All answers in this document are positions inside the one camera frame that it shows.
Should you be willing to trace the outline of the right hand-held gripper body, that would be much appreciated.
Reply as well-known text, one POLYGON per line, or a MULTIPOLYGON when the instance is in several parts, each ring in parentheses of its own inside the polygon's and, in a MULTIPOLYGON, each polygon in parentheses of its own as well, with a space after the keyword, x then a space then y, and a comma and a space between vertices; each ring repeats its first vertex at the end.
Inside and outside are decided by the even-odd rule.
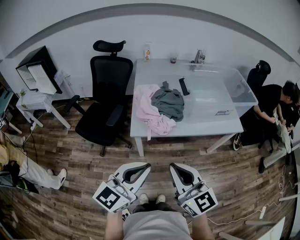
POLYGON ((179 192, 179 184, 176 187, 175 200, 177 204, 191 217, 198 217, 218 205, 213 189, 208 188, 205 181, 200 181, 188 186, 187 190, 179 192))

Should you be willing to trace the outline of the black monitor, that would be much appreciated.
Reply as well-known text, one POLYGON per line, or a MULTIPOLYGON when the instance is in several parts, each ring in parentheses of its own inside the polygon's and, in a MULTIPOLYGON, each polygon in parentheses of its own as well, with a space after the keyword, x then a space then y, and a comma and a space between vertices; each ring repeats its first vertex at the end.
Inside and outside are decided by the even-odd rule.
POLYGON ((29 90, 51 95, 62 93, 55 81, 58 70, 46 46, 30 52, 16 70, 29 90))

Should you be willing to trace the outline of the pink garment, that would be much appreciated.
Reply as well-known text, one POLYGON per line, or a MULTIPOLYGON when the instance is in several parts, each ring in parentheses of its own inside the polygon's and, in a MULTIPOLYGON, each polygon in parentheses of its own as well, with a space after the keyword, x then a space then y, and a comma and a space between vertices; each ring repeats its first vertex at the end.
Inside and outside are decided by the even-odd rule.
POLYGON ((176 127, 174 120, 160 114, 158 108, 151 103, 151 98, 159 89, 157 84, 145 84, 138 85, 134 90, 136 116, 148 127, 148 141, 151 139, 152 132, 158 135, 167 135, 176 127))

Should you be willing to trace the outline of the grey garment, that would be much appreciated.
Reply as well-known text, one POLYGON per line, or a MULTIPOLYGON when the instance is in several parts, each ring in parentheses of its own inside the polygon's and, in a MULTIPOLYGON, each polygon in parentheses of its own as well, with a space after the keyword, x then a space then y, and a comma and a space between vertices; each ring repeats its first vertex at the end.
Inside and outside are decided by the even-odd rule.
POLYGON ((183 120, 184 99, 177 89, 170 89, 167 81, 151 97, 151 104, 160 114, 180 122, 183 120))

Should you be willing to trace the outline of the person's white shirt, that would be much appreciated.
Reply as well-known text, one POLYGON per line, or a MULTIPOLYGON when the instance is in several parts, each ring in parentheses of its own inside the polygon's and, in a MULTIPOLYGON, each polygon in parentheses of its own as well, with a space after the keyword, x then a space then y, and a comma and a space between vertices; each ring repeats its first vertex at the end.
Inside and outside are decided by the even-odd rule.
POLYGON ((186 219, 175 211, 138 212, 123 224, 123 240, 192 240, 186 219))

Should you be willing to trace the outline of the black mesh office chair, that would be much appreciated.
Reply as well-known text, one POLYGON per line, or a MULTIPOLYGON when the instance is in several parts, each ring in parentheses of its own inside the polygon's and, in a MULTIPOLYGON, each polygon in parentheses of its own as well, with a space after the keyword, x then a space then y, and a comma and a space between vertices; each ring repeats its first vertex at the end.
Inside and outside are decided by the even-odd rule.
POLYGON ((267 76, 271 73, 271 67, 266 61, 260 60, 256 67, 251 69, 248 77, 247 84, 251 90, 255 93, 260 87, 262 87, 267 76))
POLYGON ((120 135, 123 126, 130 122, 126 89, 133 71, 133 62, 117 55, 125 43, 125 40, 118 43, 98 40, 93 44, 95 51, 106 53, 90 60, 94 103, 84 110, 78 103, 79 95, 75 95, 64 109, 69 112, 75 108, 82 114, 75 131, 84 139, 100 145, 102 157, 106 147, 113 145, 116 138, 126 143, 128 148, 132 147, 132 143, 120 135))

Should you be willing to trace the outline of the white desk frame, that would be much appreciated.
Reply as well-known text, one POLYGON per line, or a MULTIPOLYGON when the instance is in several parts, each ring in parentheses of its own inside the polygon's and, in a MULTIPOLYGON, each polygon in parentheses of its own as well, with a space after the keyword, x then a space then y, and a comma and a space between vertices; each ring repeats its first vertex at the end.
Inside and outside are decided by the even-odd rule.
MULTIPOLYGON (((247 220, 245 221, 245 225, 248 226, 269 226, 271 227, 264 235, 262 235, 257 240, 280 240, 281 234, 284 228, 285 223, 285 217, 283 217, 279 222, 273 223, 270 221, 253 221, 253 220, 247 220)), ((225 232, 219 232, 219 237, 225 239, 225 240, 243 240, 241 238, 234 237, 230 234, 227 234, 225 232)))

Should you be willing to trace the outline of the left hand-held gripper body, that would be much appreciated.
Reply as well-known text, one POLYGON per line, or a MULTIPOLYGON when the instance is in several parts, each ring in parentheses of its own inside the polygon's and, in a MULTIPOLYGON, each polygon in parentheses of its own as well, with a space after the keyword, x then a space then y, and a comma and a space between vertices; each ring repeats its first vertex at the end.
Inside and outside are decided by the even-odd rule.
POLYGON ((108 212, 117 213, 135 201, 136 195, 117 177, 110 175, 107 182, 100 184, 92 198, 108 212))

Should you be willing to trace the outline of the silver metal stand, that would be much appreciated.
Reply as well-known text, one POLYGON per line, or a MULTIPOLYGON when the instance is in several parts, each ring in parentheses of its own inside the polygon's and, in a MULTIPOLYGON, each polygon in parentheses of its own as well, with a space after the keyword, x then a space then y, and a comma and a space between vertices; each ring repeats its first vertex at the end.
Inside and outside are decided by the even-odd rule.
POLYGON ((206 51, 204 49, 197 49, 195 59, 190 63, 194 64, 204 64, 206 57, 206 51))

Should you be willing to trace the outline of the clear plastic storage bin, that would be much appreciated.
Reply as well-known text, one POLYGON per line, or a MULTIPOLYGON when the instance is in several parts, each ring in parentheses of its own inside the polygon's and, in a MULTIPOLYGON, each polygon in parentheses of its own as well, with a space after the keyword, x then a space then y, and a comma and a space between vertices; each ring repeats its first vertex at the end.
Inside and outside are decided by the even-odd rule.
POLYGON ((186 63, 181 83, 184 120, 189 123, 239 119, 258 103, 234 68, 186 63))

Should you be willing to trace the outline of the clear bottle with fruit label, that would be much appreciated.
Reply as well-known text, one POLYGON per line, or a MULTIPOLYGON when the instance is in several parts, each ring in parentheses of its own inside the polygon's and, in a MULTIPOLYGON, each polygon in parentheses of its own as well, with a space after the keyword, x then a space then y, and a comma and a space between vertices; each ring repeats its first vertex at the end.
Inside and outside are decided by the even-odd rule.
POLYGON ((146 42, 143 47, 144 60, 149 61, 151 57, 150 42, 146 42))

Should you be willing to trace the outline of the white side desk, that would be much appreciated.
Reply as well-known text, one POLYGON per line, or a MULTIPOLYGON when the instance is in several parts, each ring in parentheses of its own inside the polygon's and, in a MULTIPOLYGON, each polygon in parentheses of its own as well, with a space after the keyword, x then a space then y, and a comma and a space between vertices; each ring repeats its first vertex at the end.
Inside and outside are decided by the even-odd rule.
POLYGON ((24 96, 20 96, 16 107, 29 123, 33 122, 31 130, 36 125, 43 127, 43 124, 33 115, 35 110, 45 110, 47 113, 52 113, 67 129, 70 129, 70 124, 54 108, 52 101, 53 95, 28 91, 24 96))

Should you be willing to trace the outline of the white checked cloth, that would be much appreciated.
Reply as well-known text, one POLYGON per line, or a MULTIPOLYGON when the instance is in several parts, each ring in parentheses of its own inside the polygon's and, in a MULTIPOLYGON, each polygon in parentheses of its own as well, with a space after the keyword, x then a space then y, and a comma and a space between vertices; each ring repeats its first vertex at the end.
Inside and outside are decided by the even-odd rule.
POLYGON ((68 83, 68 79, 70 77, 70 74, 63 70, 59 70, 54 77, 55 82, 60 87, 63 83, 68 83))

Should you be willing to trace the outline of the person's left forearm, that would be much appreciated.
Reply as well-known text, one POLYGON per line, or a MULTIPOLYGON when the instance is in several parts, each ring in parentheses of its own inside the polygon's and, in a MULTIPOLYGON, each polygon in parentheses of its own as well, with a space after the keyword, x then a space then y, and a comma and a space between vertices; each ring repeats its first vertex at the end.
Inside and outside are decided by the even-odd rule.
POLYGON ((107 213, 104 240, 123 240, 122 212, 107 213))

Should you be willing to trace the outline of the person's dark trousers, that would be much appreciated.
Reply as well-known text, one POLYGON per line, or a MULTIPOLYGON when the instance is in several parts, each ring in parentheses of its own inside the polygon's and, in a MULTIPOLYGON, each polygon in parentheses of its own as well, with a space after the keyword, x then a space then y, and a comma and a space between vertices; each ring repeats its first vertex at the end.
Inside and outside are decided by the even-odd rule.
POLYGON ((137 205, 137 207, 133 210, 133 213, 148 212, 148 211, 155 211, 155 210, 176 212, 176 210, 174 210, 170 205, 168 205, 165 202, 160 202, 158 204, 149 202, 149 203, 137 205))

